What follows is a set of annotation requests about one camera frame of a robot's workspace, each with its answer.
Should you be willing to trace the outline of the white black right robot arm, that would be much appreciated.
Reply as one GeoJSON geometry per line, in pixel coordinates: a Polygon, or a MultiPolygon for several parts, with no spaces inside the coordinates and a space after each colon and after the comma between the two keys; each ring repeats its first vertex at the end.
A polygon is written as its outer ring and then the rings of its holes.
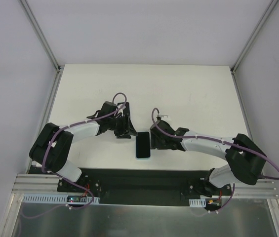
{"type": "Polygon", "coordinates": [[[232,138],[204,135],[182,127],[174,130],[161,117],[149,129],[148,144],[152,150],[199,152],[225,160],[226,165],[210,169],[203,181],[209,195],[236,181],[255,185],[266,163],[260,157],[264,153],[244,134],[232,138]]]}

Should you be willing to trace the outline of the black phone blue edge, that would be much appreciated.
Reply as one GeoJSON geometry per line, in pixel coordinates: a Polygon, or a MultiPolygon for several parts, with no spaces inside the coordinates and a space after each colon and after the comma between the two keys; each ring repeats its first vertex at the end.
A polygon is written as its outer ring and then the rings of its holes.
{"type": "Polygon", "coordinates": [[[129,102],[126,102],[125,106],[123,107],[123,109],[120,111],[120,115],[122,117],[129,115],[130,116],[130,104],[129,102]]]}

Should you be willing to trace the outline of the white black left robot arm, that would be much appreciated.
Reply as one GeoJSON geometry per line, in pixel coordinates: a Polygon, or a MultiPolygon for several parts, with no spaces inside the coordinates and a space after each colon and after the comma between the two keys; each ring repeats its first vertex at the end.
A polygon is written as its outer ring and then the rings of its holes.
{"type": "Polygon", "coordinates": [[[85,120],[62,128],[47,123],[31,147],[29,156],[41,165],[42,172],[49,171],[69,180],[69,187],[74,192],[81,192],[86,181],[82,178],[82,170],[68,160],[71,145],[107,131],[113,131],[118,139],[137,136],[131,123],[128,102],[115,104],[106,101],[101,109],[85,120]]]}

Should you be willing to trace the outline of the black phone teal edge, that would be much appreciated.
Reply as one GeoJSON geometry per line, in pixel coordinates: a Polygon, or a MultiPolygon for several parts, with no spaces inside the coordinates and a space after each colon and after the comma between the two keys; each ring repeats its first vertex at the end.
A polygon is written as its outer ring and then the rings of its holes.
{"type": "Polygon", "coordinates": [[[136,158],[147,159],[151,156],[150,133],[139,132],[136,137],[136,158]]]}

